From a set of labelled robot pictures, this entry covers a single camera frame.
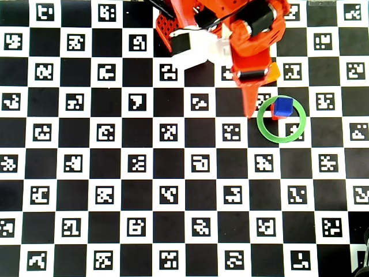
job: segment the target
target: black and white pattern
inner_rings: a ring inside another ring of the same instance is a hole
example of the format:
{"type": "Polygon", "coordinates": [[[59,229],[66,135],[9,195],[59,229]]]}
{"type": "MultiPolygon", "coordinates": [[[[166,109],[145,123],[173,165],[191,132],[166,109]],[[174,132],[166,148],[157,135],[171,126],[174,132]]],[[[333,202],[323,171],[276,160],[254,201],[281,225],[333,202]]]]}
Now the black and white pattern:
{"type": "MultiPolygon", "coordinates": [[[[368,3],[288,2],[257,110],[287,95],[307,124],[274,144],[230,67],[170,58],[145,1],[0,1],[0,275],[351,276],[369,227],[368,3]]],[[[275,135],[299,126],[270,116],[275,135]]]]}

